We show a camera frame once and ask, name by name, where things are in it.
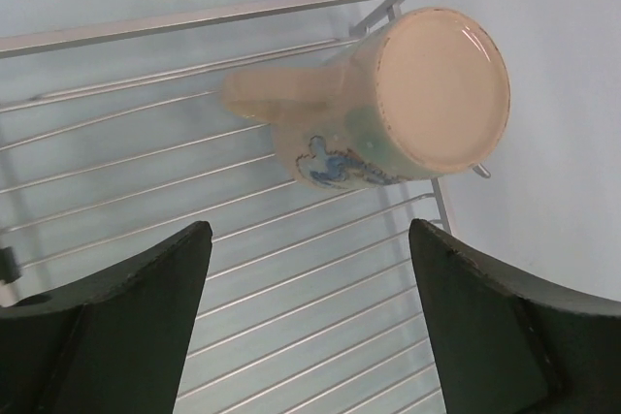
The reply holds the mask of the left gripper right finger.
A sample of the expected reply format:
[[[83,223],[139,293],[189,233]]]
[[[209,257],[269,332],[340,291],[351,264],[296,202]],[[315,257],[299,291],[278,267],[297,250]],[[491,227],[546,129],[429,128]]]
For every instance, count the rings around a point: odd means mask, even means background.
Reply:
[[[449,413],[617,413],[620,304],[415,219],[409,249]]]

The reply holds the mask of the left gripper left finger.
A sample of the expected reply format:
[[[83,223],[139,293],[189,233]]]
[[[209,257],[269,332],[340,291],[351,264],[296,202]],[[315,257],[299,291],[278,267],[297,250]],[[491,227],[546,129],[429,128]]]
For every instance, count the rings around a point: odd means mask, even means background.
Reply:
[[[2,412],[172,412],[211,254],[198,221],[2,308]]]

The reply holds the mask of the beige printed mug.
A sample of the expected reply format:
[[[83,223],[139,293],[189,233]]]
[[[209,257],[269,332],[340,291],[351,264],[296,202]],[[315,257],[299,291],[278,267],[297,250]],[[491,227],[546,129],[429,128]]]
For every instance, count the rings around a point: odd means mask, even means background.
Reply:
[[[473,19],[424,8],[316,67],[228,74],[225,107],[268,124],[290,175],[355,190],[474,168],[508,122],[507,67]]]

